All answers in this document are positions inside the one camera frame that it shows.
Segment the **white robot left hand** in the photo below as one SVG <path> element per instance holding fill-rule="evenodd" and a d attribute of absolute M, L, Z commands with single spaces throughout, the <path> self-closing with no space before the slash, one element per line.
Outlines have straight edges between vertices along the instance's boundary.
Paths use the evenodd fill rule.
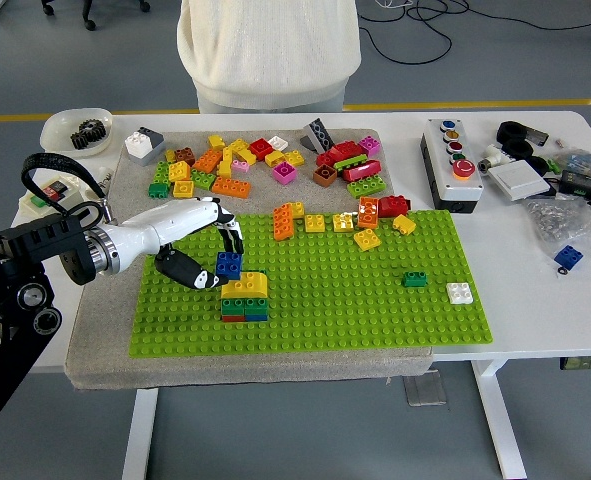
<path fill-rule="evenodd" d="M 224 274 L 205 270 L 197 261 L 175 249 L 172 243 L 214 225 L 220 231 L 228 252 L 243 252 L 243 236 L 235 215 L 215 198 L 172 200 L 140 213 L 120 225 L 103 225 L 113 250 L 107 254 L 106 271 L 119 273 L 141 254 L 155 256 L 158 272 L 192 289 L 225 285 Z"/>

